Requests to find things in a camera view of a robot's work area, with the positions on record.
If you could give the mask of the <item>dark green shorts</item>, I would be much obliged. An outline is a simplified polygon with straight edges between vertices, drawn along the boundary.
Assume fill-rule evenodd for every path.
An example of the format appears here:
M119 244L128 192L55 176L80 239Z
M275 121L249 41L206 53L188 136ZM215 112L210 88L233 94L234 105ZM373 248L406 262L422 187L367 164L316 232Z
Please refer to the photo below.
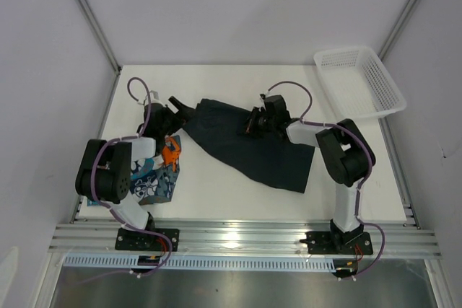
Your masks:
M253 181L271 188L304 193L315 149L281 140L276 134L246 136L249 110L202 99L183 130L210 156Z

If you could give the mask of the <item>colourful patterned shorts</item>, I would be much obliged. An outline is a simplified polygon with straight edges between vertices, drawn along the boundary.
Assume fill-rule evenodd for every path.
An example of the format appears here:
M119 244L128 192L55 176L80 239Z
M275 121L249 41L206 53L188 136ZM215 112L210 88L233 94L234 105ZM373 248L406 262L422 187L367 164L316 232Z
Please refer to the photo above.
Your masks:
M75 180L90 204L119 204L131 196L139 205L168 203L180 173L178 136L165 139L157 153L153 138L88 141Z

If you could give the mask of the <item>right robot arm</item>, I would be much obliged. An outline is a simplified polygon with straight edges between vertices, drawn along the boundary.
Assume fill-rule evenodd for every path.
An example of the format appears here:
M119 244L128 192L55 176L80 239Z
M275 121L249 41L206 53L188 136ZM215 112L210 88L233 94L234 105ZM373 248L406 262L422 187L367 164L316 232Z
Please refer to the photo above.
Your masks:
M293 144L320 149L324 166L336 183L336 205L331 220L331 247L340 253L355 245L359 230L359 202L362 186L372 173L375 155L355 122L316 123L290 116L280 94L261 96L262 107L254 107L240 133L254 138L273 133Z

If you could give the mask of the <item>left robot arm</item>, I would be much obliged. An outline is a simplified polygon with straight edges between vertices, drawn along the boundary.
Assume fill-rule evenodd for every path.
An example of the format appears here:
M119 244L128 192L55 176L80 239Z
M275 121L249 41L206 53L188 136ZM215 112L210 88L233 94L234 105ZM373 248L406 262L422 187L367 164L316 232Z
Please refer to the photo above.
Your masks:
M160 159L165 140L192 119L195 110L175 97L171 110L159 100L146 101L144 122L136 135L113 140L87 142L75 180L78 195L109 210L124 229L132 231L131 241L140 250L151 249L157 241L152 216L130 192L131 163L140 159Z

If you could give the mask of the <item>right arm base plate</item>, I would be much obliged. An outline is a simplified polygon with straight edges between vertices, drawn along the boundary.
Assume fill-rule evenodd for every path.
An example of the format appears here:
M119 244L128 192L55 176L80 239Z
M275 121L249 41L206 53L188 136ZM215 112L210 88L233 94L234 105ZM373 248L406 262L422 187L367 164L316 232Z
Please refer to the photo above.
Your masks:
M308 248L311 255L372 255L373 247L370 234L360 232L358 236L344 241L339 235L333 236L330 232L306 232L305 237L299 240Z

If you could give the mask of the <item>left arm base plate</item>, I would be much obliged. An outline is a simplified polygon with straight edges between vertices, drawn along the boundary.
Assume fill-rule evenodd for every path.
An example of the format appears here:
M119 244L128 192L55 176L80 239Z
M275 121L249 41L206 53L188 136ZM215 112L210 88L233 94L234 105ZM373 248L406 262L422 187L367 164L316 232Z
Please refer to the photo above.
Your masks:
M166 236L172 243L172 252L178 249L180 230L179 229L156 229L156 232ZM129 231L123 228L118 230L115 240L115 249L119 251L152 251L168 252L167 241L162 237L156 237L151 234L144 234L135 231Z

